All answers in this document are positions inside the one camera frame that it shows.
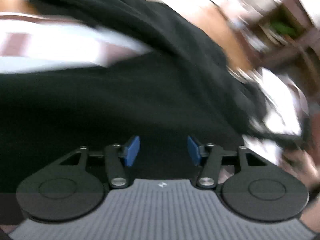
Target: round black disc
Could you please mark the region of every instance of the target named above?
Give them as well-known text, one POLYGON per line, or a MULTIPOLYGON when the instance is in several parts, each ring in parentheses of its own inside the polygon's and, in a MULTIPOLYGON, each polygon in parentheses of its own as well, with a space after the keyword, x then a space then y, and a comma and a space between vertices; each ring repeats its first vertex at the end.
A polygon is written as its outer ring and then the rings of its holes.
POLYGON ((260 166, 235 174, 223 184, 223 200, 253 220, 276 222, 297 216, 307 205, 308 191, 299 180, 277 169, 260 166))
POLYGON ((49 222, 83 216, 97 207, 103 196, 103 185, 96 177, 78 167, 62 165, 31 175, 17 189, 21 209, 49 222))

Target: floor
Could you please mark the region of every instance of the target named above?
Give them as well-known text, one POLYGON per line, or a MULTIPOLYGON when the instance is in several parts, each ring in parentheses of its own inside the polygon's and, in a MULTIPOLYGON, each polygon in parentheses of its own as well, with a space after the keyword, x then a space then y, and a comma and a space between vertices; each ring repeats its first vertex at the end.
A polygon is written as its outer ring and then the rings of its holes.
MULTIPOLYGON (((224 48, 229 58, 229 66, 242 69, 250 68, 240 45, 233 36, 217 6, 209 0, 161 0, 201 28, 215 42, 224 48)), ((25 0, 0 0, 0 11, 36 14, 25 0)))

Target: silver bolt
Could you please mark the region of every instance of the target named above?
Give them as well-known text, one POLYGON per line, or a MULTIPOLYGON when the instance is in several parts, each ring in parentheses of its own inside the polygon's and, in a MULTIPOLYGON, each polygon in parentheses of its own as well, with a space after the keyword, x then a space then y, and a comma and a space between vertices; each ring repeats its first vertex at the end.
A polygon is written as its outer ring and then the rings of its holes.
POLYGON ((114 178, 111 180, 111 184, 117 187, 124 186, 127 183, 127 180, 124 178, 114 178))
POLYGON ((201 178, 199 179, 199 183, 202 186, 212 186, 214 184, 214 180, 212 178, 201 178))

